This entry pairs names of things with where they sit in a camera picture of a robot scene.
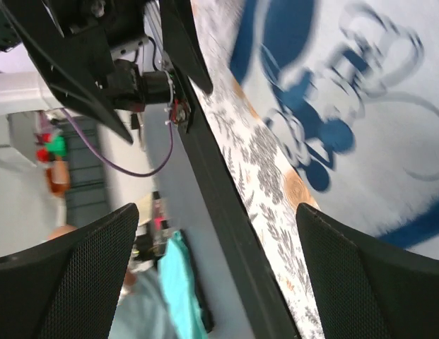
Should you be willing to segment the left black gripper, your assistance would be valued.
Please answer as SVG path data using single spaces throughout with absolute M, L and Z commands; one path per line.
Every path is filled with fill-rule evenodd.
M 169 75 L 141 72 L 129 53 L 153 42 L 144 28 L 144 1 L 4 1 L 3 13 L 53 96 L 66 108 L 133 141 L 116 109 L 142 112 L 170 101 Z M 190 0 L 159 1 L 163 49 L 172 63 L 210 95 Z

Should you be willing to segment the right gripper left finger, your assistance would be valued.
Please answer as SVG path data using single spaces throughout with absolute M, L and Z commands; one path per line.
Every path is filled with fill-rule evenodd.
M 0 338 L 107 338 L 139 221 L 135 204 L 0 258 Z

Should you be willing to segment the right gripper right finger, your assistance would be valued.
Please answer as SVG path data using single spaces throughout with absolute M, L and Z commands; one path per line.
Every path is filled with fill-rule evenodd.
M 296 222 L 326 338 L 439 339 L 439 260 L 386 244 L 306 203 Z

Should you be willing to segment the navy blue t shirt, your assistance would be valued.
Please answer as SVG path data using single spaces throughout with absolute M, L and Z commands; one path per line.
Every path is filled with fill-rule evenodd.
M 246 1 L 230 70 L 323 212 L 439 260 L 439 1 Z

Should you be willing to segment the teal cloth off table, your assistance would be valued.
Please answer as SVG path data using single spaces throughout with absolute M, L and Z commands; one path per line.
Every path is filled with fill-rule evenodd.
M 188 248 L 180 231 L 166 243 L 165 254 L 158 262 L 158 279 L 177 337 L 207 339 Z

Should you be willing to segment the floral patterned table mat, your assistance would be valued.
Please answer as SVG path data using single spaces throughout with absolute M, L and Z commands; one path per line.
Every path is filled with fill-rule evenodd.
M 295 221 L 295 207 L 314 200 L 228 68 L 243 6 L 243 1 L 192 2 L 199 45 L 214 86 L 211 95 L 196 93 L 287 303 L 288 317 L 302 338 L 323 338 Z

